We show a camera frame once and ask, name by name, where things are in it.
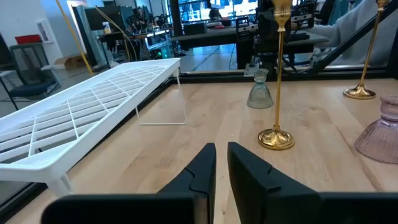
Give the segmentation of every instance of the white dish rack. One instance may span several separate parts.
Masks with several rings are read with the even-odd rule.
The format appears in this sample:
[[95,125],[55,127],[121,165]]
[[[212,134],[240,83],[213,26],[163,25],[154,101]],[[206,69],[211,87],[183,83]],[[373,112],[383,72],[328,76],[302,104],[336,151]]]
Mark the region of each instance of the white dish rack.
[[1,118],[0,180],[69,194],[67,171],[179,66],[179,58],[124,63]]

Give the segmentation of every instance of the wooden table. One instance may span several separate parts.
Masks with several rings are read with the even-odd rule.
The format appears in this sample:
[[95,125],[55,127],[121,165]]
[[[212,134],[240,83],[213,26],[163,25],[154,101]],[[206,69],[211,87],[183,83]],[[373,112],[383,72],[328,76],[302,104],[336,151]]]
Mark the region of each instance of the wooden table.
[[[246,106],[253,83],[182,85],[188,111],[186,126],[140,126],[129,120],[68,175],[77,194],[154,193],[173,179],[207,143],[217,148],[215,223],[239,223],[229,184],[228,141],[236,141],[273,166],[318,191],[397,191],[398,165],[362,156],[353,144],[380,117],[379,97],[345,98],[357,80],[282,82],[281,125],[296,138],[287,151],[270,151],[257,134],[274,123],[274,107]],[[273,99],[275,84],[268,83]],[[378,96],[396,94],[398,81],[366,80]],[[179,121],[178,86],[168,88],[144,111],[143,121]],[[9,223],[39,223],[55,199],[46,190]]]

